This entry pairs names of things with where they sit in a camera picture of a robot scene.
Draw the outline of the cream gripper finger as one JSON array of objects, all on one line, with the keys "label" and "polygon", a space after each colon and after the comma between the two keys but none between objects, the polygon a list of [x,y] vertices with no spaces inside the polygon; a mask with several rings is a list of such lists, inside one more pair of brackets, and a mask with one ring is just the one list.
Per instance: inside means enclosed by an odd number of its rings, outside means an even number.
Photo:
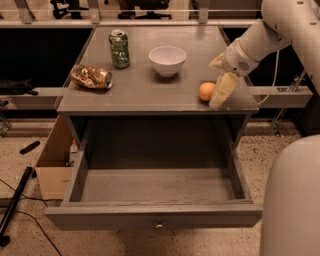
[{"label": "cream gripper finger", "polygon": [[218,55],[216,58],[214,58],[210,63],[209,66],[212,69],[222,69],[223,68],[223,59],[224,59],[224,54],[221,53]]},{"label": "cream gripper finger", "polygon": [[239,84],[239,80],[240,78],[232,72],[227,72],[223,76],[219,76],[216,89],[209,101],[209,106],[211,108],[219,108],[233,93]]}]

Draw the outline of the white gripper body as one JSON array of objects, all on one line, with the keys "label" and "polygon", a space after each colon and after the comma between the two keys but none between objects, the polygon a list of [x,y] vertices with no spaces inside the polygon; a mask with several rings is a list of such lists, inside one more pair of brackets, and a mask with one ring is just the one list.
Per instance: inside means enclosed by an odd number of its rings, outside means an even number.
[{"label": "white gripper body", "polygon": [[235,39],[225,50],[222,58],[222,68],[233,72],[239,77],[247,76],[259,62],[252,59],[241,47],[240,40]]}]

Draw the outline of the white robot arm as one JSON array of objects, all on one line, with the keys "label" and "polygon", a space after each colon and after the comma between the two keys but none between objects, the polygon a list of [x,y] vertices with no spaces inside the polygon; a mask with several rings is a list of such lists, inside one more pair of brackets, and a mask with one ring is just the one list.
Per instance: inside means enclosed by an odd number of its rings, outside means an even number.
[{"label": "white robot arm", "polygon": [[[209,106],[220,107],[239,79],[268,54],[290,45],[311,78],[320,84],[319,0],[263,0],[262,17],[211,61],[225,74]],[[320,256],[320,136],[284,148],[269,173],[259,256]]]}]

